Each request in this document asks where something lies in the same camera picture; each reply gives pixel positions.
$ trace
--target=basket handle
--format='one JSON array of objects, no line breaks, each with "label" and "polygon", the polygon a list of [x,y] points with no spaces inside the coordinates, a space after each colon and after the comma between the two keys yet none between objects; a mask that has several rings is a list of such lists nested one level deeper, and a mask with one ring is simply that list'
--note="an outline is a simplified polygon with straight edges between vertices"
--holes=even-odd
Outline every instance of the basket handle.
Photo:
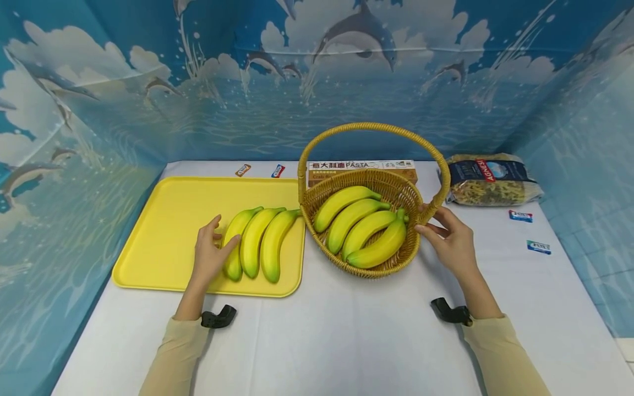
[{"label": "basket handle", "polygon": [[339,125],[318,134],[313,140],[310,141],[310,143],[308,143],[306,148],[304,148],[302,155],[299,157],[299,166],[297,167],[299,205],[304,204],[304,194],[306,193],[306,165],[308,163],[308,155],[313,150],[313,148],[327,137],[336,135],[340,132],[354,131],[357,129],[390,132],[395,135],[407,137],[409,140],[412,140],[414,143],[418,143],[420,146],[422,146],[422,148],[427,150],[432,155],[432,158],[436,160],[440,168],[440,191],[438,191],[438,193],[434,195],[432,201],[427,205],[425,211],[421,213],[418,218],[419,224],[426,224],[428,221],[430,221],[438,208],[443,205],[443,201],[449,193],[451,177],[447,162],[444,160],[444,157],[440,153],[440,151],[438,151],[431,143],[429,143],[427,140],[423,139],[419,135],[410,132],[407,129],[395,127],[394,125],[389,124],[381,124],[380,122],[352,122],[350,124]]}]

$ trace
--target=wicker basket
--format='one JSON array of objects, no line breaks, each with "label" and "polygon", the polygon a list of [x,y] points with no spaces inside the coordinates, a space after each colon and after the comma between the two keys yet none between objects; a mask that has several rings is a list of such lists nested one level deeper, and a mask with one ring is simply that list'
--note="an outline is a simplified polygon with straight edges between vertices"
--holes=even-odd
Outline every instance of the wicker basket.
[{"label": "wicker basket", "polygon": [[[418,208],[423,203],[423,199],[418,189],[403,176],[380,169],[363,169],[352,170],[331,177],[330,179],[321,181],[316,186],[306,190],[306,165],[308,155],[311,150],[325,138],[345,131],[353,131],[356,129],[374,130],[390,132],[396,135],[404,136],[418,143],[425,148],[440,166],[441,171],[441,189],[434,196],[431,203],[424,212],[419,212]],[[426,224],[434,215],[436,210],[443,204],[445,197],[449,191],[450,175],[449,168],[442,154],[433,147],[428,141],[422,137],[407,131],[406,129],[395,127],[389,124],[380,124],[377,122],[354,122],[331,128],[320,135],[316,136],[304,149],[299,159],[299,168],[297,170],[299,178],[299,206],[302,210],[306,226],[313,235],[315,242],[319,245],[322,252],[337,267],[346,272],[360,276],[362,278],[382,278],[405,268],[418,252],[420,246],[420,236],[414,230],[416,224]],[[360,269],[349,265],[341,259],[341,253],[334,255],[330,253],[325,245],[327,230],[323,233],[317,233],[313,227],[314,216],[326,199],[336,191],[349,186],[366,186],[372,191],[382,195],[382,201],[392,204],[393,208],[403,207],[410,216],[407,225],[407,235],[405,242],[397,254],[392,256],[388,261],[371,269]],[[374,242],[381,233],[373,236],[369,243]]]}]

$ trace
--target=person's left hand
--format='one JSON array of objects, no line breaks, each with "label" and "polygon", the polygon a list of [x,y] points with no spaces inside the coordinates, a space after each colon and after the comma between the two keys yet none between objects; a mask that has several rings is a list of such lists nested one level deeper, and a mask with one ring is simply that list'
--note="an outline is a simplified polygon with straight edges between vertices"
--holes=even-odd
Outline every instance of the person's left hand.
[{"label": "person's left hand", "polygon": [[205,289],[223,268],[224,262],[231,251],[240,243],[240,235],[235,235],[222,248],[216,246],[214,240],[221,240],[223,237],[216,233],[220,218],[220,215],[214,217],[209,224],[198,230],[194,268],[191,272],[190,284],[196,283]]}]

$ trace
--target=white table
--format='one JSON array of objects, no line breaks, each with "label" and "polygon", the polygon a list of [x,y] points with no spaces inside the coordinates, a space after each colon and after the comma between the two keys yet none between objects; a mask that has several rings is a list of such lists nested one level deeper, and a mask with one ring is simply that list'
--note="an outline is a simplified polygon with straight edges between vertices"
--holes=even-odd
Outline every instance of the white table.
[{"label": "white table", "polygon": [[[251,162],[247,177],[271,177],[277,163]],[[297,177],[297,162],[282,162]],[[242,162],[179,162],[168,176],[232,176]],[[436,165],[416,164],[429,201]],[[633,395],[634,376],[578,279],[539,205],[451,208],[475,231],[479,265],[500,306],[554,396]],[[549,243],[548,256],[526,240]],[[122,289],[109,282],[53,392],[56,396],[136,395],[179,293]],[[480,395],[458,328],[429,302],[463,304],[457,283],[423,240],[403,271],[368,281],[340,271],[306,235],[304,274],[288,298],[209,295],[238,315],[215,331],[200,361],[195,395]]]}]

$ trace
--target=black clamp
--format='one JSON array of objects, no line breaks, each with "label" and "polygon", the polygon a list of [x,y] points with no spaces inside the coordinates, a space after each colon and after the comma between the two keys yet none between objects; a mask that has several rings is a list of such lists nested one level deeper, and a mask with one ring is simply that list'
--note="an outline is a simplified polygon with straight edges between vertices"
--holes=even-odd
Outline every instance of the black clamp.
[{"label": "black clamp", "polygon": [[237,312],[238,311],[230,305],[225,305],[218,315],[205,311],[202,313],[202,321],[200,324],[210,329],[221,329],[231,324]]},{"label": "black clamp", "polygon": [[465,326],[471,326],[473,323],[469,309],[464,305],[451,308],[443,297],[432,300],[431,304],[436,315],[444,322],[462,323]]}]

